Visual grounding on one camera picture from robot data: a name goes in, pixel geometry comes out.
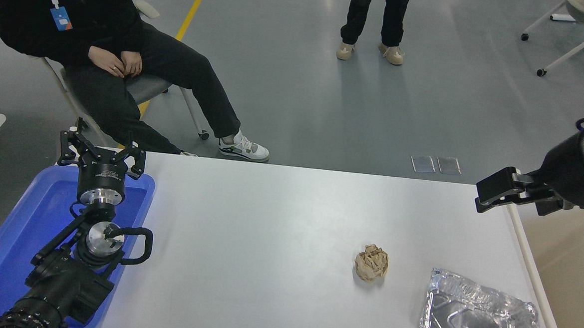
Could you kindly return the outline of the seated person's right hand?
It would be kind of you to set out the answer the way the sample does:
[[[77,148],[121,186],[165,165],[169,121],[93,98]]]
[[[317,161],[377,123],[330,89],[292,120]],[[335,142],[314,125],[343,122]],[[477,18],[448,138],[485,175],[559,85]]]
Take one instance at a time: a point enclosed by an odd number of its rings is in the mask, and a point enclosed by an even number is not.
[[[108,50],[92,45],[88,49],[88,58],[94,65],[114,77],[124,78],[127,75],[123,62]]]

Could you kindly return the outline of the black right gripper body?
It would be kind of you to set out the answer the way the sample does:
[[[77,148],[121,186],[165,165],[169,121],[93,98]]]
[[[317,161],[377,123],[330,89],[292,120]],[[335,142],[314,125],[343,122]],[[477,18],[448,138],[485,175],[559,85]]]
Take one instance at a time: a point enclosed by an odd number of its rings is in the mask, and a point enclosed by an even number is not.
[[[548,151],[536,171],[536,183],[545,183],[563,199],[584,209],[584,132],[576,133]]]

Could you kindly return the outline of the seated person's left hand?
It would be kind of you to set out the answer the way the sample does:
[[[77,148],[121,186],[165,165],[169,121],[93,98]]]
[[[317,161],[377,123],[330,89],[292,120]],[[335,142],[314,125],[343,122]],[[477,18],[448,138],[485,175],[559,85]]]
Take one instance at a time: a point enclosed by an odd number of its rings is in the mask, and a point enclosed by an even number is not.
[[[123,63],[122,77],[136,77],[141,74],[143,70],[143,62],[142,56],[139,52],[122,51],[120,53],[120,59]]]

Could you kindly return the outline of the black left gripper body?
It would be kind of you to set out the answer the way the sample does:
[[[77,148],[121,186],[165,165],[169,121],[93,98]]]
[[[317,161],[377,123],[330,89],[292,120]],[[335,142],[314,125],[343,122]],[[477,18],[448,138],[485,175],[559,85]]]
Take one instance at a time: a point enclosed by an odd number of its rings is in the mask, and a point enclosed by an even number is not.
[[[128,169],[125,162],[122,164],[80,162],[78,167],[78,194],[96,189],[110,189],[124,196],[125,174]]]

